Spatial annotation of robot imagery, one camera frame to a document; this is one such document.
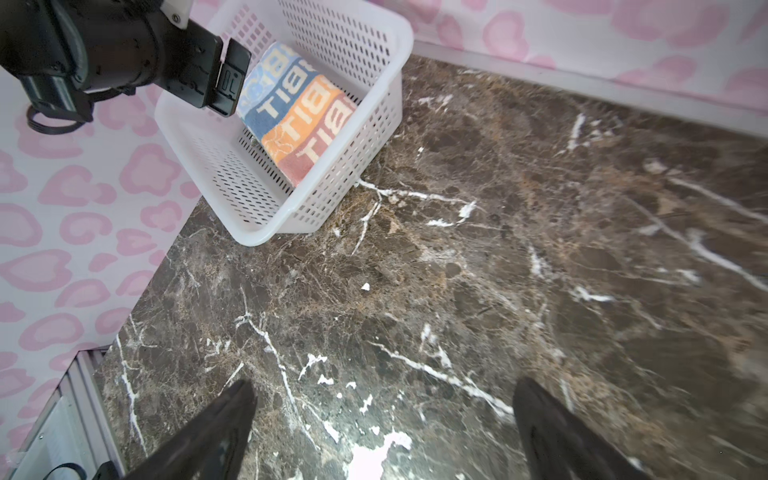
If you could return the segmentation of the multicolour rabbit text towel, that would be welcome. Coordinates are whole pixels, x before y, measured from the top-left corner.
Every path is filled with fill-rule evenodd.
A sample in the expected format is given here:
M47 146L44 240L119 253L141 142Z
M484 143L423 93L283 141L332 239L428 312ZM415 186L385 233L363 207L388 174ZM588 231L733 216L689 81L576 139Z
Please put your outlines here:
M275 42L247 75L236 114L296 187L356 109L343 90L295 50Z

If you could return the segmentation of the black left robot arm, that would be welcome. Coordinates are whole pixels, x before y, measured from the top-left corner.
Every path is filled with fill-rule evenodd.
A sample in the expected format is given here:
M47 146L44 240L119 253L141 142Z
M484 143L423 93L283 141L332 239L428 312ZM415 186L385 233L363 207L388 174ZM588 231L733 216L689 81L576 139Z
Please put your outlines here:
M4 1L1 65L29 98L27 125L64 135L94 106L157 85L196 108L234 114L251 60L190 18L189 1Z

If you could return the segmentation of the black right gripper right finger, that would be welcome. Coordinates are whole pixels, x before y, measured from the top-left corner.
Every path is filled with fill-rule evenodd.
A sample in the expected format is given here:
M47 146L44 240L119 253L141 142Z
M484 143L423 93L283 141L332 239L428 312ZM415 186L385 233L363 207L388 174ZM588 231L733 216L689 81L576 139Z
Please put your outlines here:
M518 380L513 410L532 479L647 479L530 377Z

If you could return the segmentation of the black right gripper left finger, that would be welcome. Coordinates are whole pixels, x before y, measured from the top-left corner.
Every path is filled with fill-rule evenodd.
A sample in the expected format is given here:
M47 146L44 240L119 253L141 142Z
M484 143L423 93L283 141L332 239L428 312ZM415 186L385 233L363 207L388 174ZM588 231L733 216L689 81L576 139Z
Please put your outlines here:
M236 381L126 477L236 479L256 406L252 383Z

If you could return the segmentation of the white plastic basket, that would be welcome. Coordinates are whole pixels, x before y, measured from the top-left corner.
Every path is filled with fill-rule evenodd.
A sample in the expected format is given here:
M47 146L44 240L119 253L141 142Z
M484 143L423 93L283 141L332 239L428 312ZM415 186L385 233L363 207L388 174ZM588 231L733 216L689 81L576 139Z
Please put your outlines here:
M259 59L283 42L358 107L297 188L236 116L224 118L164 93L155 120L230 235L258 246L276 234L320 228L402 120L401 70L410 23L368 1L224 1L208 30Z

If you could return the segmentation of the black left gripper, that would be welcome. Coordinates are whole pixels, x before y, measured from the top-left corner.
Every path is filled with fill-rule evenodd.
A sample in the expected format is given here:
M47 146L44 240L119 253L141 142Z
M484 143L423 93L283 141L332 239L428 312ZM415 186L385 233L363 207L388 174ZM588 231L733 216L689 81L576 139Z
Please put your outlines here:
M153 83L198 109L222 117L235 113L252 54L234 39L194 21L180 29L166 21L156 31L158 73Z

